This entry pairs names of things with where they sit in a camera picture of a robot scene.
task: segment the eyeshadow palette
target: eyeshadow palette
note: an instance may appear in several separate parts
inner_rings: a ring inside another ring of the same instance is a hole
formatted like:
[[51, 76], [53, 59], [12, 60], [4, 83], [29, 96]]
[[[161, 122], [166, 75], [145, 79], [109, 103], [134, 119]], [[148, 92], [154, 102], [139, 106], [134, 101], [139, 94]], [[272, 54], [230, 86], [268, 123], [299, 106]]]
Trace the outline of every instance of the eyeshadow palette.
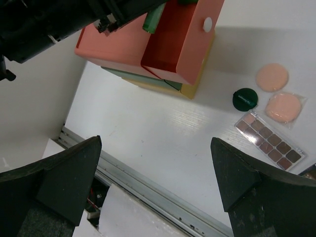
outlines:
[[283, 170], [289, 171], [307, 156], [302, 149], [276, 132], [254, 111], [245, 114], [235, 124], [235, 128]]

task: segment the white wall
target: white wall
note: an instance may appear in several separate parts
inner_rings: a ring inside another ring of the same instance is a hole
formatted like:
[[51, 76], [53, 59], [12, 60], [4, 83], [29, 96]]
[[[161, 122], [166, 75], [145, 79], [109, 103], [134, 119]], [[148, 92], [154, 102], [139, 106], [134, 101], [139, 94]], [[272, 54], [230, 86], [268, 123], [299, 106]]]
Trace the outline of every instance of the white wall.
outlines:
[[85, 64], [74, 54], [78, 37], [24, 64], [7, 62], [17, 79], [0, 81], [0, 158], [11, 167], [41, 159], [48, 138], [58, 137]]

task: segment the white table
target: white table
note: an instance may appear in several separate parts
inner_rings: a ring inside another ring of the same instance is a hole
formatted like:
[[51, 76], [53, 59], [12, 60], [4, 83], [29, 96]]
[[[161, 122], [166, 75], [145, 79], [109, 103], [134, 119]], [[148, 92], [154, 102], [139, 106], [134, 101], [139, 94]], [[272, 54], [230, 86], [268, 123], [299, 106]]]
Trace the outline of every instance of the white table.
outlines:
[[226, 0], [212, 51], [193, 101], [144, 90], [87, 63], [66, 127], [83, 138], [99, 134], [103, 150], [230, 226], [210, 154], [212, 137], [272, 164], [234, 128], [243, 113], [232, 106], [243, 87], [271, 94], [255, 74], [279, 62], [290, 72], [285, 90], [308, 101], [292, 130], [281, 126], [309, 157], [292, 172], [316, 162], [316, 1]]

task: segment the white knob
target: white knob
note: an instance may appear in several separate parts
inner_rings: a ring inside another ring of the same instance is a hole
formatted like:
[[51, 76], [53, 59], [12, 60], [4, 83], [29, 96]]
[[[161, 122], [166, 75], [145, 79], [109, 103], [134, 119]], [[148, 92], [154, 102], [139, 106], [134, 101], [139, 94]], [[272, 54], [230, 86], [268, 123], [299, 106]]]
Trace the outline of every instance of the white knob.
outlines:
[[212, 30], [213, 22], [210, 17], [207, 17], [204, 21], [203, 30], [208, 33]]

